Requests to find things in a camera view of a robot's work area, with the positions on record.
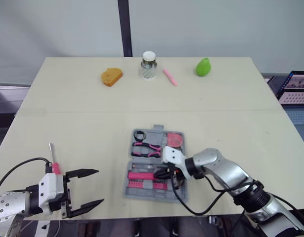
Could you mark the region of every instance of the green pear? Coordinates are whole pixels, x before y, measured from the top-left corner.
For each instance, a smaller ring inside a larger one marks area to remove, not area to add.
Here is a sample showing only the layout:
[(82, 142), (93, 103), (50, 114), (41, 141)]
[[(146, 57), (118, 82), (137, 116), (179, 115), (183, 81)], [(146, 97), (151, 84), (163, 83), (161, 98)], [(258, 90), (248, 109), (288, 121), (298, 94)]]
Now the green pear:
[(196, 73), (198, 76), (204, 77), (211, 70), (211, 64), (209, 58), (204, 58), (196, 67)]

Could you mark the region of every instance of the pliers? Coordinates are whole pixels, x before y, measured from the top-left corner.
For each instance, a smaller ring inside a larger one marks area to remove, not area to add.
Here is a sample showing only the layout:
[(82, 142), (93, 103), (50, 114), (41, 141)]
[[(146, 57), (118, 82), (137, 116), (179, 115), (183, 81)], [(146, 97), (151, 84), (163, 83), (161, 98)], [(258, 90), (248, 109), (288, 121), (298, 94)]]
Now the pliers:
[(155, 152), (152, 153), (147, 153), (147, 154), (142, 154), (140, 152), (132, 152), (131, 156), (134, 157), (155, 157), (155, 158), (160, 158), (161, 157), (161, 146), (158, 145), (152, 145), (146, 142), (133, 142), (132, 146), (134, 147), (148, 147), (151, 148), (153, 150), (155, 150)]

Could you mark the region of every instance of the beige table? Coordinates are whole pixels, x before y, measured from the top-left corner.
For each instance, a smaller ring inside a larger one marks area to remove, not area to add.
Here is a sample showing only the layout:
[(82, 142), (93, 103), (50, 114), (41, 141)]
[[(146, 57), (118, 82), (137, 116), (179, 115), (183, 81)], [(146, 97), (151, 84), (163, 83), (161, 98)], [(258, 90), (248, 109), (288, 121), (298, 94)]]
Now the beige table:
[[(52, 142), (62, 171), (100, 170), (70, 183), (73, 207), (105, 198), (78, 218), (190, 215), (180, 204), (123, 197), (132, 130), (163, 124), (185, 134), (188, 156), (215, 147), (267, 191), (304, 208), (304, 143), (252, 60), (210, 58), (212, 71), (200, 78), (193, 73), (200, 59), (157, 58), (157, 78), (144, 81), (138, 76), (140, 58), (46, 58), (0, 147), (0, 178), (25, 159), (50, 159)], [(100, 81), (108, 67), (124, 72), (113, 87)], [(163, 67), (178, 87), (162, 74)], [(43, 167), (36, 161), (19, 168), (0, 193), (37, 184)], [(205, 180), (188, 185), (188, 205), (196, 211), (217, 195)], [(224, 195), (209, 214), (240, 211)], [(31, 218), (59, 219), (60, 213)]]

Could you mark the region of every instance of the glass jar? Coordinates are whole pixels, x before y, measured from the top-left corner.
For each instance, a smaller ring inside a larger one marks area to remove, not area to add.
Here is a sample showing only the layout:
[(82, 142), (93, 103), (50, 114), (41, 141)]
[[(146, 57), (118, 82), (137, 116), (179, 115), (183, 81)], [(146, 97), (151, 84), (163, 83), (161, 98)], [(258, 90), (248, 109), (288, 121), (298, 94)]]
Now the glass jar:
[(155, 59), (156, 55), (154, 52), (147, 51), (143, 53), (140, 74), (144, 80), (153, 80), (156, 77), (157, 63)]

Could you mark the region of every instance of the black ring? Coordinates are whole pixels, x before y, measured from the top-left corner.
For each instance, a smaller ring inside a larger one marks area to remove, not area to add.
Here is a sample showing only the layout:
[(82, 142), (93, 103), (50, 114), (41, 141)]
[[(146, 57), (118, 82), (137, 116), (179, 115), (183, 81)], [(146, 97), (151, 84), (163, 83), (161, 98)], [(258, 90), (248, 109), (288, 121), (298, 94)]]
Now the black ring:
[[(142, 134), (142, 135), (143, 135), (143, 138), (142, 138), (142, 139), (140, 139), (140, 138), (137, 137), (139, 134)], [(146, 134), (145, 134), (145, 132), (143, 132), (143, 131), (135, 131), (135, 133), (134, 133), (133, 136), (134, 136), (134, 139), (135, 139), (137, 142), (142, 142), (142, 141), (146, 138)]]

